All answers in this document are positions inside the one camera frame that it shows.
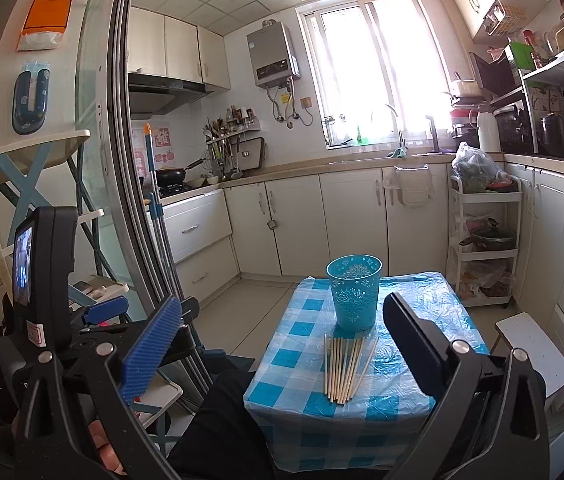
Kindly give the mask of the person left hand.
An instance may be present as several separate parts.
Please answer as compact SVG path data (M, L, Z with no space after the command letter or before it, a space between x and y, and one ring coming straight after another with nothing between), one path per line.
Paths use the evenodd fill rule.
M94 420L94 422L88 425L88 430L90 430L99 458L102 460L105 468L114 471L115 474L124 476L125 472L121 462L105 434L102 423L99 420Z

